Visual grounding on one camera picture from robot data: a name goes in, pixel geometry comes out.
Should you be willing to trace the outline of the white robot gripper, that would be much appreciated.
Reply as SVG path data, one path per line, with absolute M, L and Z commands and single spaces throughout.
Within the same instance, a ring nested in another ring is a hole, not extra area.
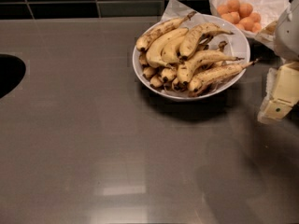
M 274 51 L 285 60 L 299 61 L 299 0 L 292 0 L 278 19 Z M 263 124 L 283 120 L 299 103 L 299 62 L 270 68 L 265 91 L 257 120 Z

